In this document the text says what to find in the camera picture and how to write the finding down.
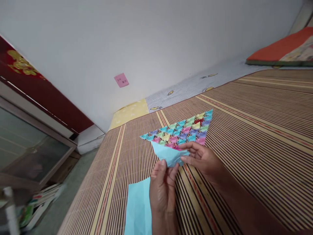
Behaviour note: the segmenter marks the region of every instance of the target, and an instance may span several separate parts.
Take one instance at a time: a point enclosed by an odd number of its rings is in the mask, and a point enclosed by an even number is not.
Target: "pillow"
[[[313,66],[313,27],[306,27],[267,47],[247,60],[249,65]]]

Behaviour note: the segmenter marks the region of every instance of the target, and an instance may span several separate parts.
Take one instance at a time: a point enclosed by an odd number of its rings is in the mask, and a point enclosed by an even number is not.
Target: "bed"
[[[210,109],[205,145],[289,230],[313,228],[312,77],[313,70],[255,72],[110,130],[58,234],[123,234],[127,186],[149,177],[157,161],[139,136]],[[176,202],[182,234],[241,234],[223,198],[186,164]]]
[[[112,130],[130,120],[153,113],[257,71],[311,69],[311,67],[247,65],[246,58],[247,55],[237,56],[234,59],[217,64],[193,77],[187,78],[174,86],[121,108],[114,113],[109,129]]]

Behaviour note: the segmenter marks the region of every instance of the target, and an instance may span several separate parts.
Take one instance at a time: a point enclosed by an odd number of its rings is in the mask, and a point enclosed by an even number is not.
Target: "glass cabinet door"
[[[16,180],[32,181],[40,185],[49,174],[52,176],[52,171],[58,163],[60,165],[60,161],[76,147],[74,143],[68,142],[70,144],[53,138],[0,107],[0,173],[2,177],[6,175],[11,179],[13,177]]]

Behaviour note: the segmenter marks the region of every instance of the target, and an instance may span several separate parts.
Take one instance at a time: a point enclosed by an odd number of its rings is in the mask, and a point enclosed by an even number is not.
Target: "striped mat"
[[[127,186],[157,161],[139,135],[214,109],[205,145],[289,230],[313,228],[313,70],[266,70],[109,131],[58,234],[123,234]],[[219,193],[180,167],[176,214],[182,234],[241,234]]]

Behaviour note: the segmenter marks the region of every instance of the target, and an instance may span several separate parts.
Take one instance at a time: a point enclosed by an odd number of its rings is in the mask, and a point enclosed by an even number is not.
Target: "hand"
[[[177,234],[175,216],[175,177],[179,164],[167,168],[166,161],[158,161],[150,176],[150,206],[152,235]]]
[[[175,177],[179,164],[167,168],[166,161],[158,161],[150,177],[150,206],[152,212],[174,213],[175,211]]]
[[[210,183],[215,183],[219,176],[225,173],[225,170],[228,174],[227,169],[212,149],[193,141],[181,144],[179,148],[190,152],[189,157],[181,157],[181,160],[198,168]]]

